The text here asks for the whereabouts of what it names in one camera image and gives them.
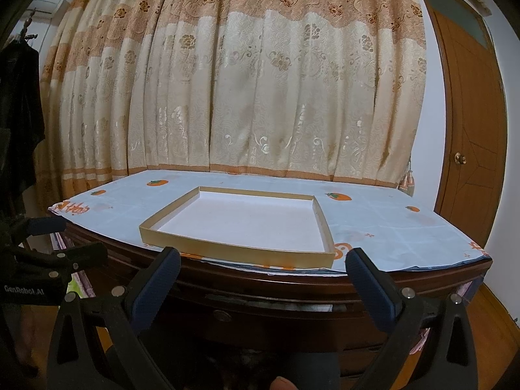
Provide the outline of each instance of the door frame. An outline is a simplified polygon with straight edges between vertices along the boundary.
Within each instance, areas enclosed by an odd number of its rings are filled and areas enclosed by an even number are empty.
[[[484,19],[482,18],[480,13],[477,10],[475,10],[473,7],[471,7],[466,1],[464,1],[464,0],[456,0],[456,1],[458,3],[460,3],[462,6],[464,6],[465,8],[467,8],[467,10],[471,11],[475,15],[475,18],[477,19],[477,22],[479,23],[480,28],[482,29],[482,31],[484,33],[484,36],[486,39],[486,44],[487,44],[487,49],[488,49],[488,51],[490,51],[493,54],[495,61],[496,61],[496,74],[497,74],[497,77],[499,80],[500,89],[502,91],[501,95],[502,95],[502,101],[503,101],[503,106],[504,106],[504,115],[505,115],[505,124],[506,124],[505,131],[504,131],[505,151],[503,154],[503,158],[501,160],[497,159],[497,170],[496,170],[496,172],[500,176],[500,180],[503,184],[504,173],[505,173],[505,155],[506,155],[506,150],[507,150],[507,133],[508,133],[507,107],[506,107],[506,102],[505,102],[505,94],[504,94],[504,87],[503,87],[503,83],[502,83],[502,76],[500,74],[500,69],[498,67],[498,62],[497,62],[497,56],[495,53],[495,47],[493,46],[492,38],[491,38],[490,34],[488,33]],[[437,192],[437,200],[435,202],[435,208],[434,208],[434,212],[437,214],[440,214],[441,207],[444,203],[444,197],[445,197],[446,187],[447,187],[447,183],[448,183],[449,167],[450,167],[450,163],[452,162],[452,158],[453,158],[453,154],[454,154],[453,147],[452,147],[452,143],[453,143],[453,125],[452,125],[453,105],[452,105],[452,93],[451,93],[451,80],[450,80],[450,76],[449,76],[448,60],[447,60],[447,56],[446,56],[446,52],[445,52],[443,38],[440,33],[439,24],[436,19],[435,13],[433,12],[432,6],[428,2],[428,0],[424,0],[424,3],[428,10],[428,15],[430,16],[430,19],[432,21],[433,29],[435,32],[435,37],[437,39],[437,44],[438,44],[439,53],[440,53],[440,61],[441,61],[442,68],[443,68],[444,90],[445,90],[445,98],[446,98],[446,134],[445,134],[445,144],[444,144],[443,169],[442,169],[442,172],[440,175],[439,189]],[[496,192],[497,195],[492,196],[491,203],[493,203],[493,204],[496,203],[497,207],[498,207],[498,203],[500,202],[502,188],[503,188],[503,186],[500,187],[499,192]],[[491,231],[493,222],[491,222],[491,224],[489,225],[489,232]]]

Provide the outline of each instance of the metal screw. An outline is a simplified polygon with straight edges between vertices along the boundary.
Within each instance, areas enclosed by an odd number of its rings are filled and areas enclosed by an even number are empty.
[[[222,322],[230,322],[231,321],[231,315],[228,314],[225,311],[222,311],[221,309],[215,309],[213,311],[213,316],[218,321],[222,321]]]
[[[451,294],[450,299],[455,305],[462,303],[462,298],[457,293]]]
[[[125,286],[116,286],[115,288],[112,289],[112,291],[110,292],[112,294],[112,296],[115,296],[115,297],[119,297],[119,296],[123,296],[125,294]]]
[[[406,298],[406,299],[412,299],[415,297],[415,290],[412,289],[412,288],[403,288],[401,289],[401,294]]]
[[[65,295],[65,302],[72,302],[74,299],[76,299],[76,293],[75,292],[69,292]]]

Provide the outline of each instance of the wooden table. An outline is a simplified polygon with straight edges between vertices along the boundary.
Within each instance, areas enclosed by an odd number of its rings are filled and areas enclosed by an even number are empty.
[[[68,223],[65,235],[76,245],[103,242],[106,265],[87,272],[96,294],[126,285],[154,259],[154,251],[105,238]],[[158,320],[211,341],[258,350],[342,352],[343,385],[350,388],[385,342],[347,277],[269,276],[225,268],[183,257],[175,286]],[[392,272],[400,288],[446,297],[491,266],[490,259],[460,267],[421,272]],[[332,312],[294,311],[249,306],[249,302],[331,304]]]

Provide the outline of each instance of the curtain fold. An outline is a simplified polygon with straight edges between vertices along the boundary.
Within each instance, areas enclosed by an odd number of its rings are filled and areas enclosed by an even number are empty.
[[[42,205],[151,168],[397,186],[417,0],[74,0],[42,77]]]

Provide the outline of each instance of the tray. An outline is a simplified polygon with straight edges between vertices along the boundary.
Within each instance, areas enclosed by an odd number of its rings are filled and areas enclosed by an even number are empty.
[[[142,241],[232,262],[330,268],[332,236],[312,195],[197,187],[140,226]]]

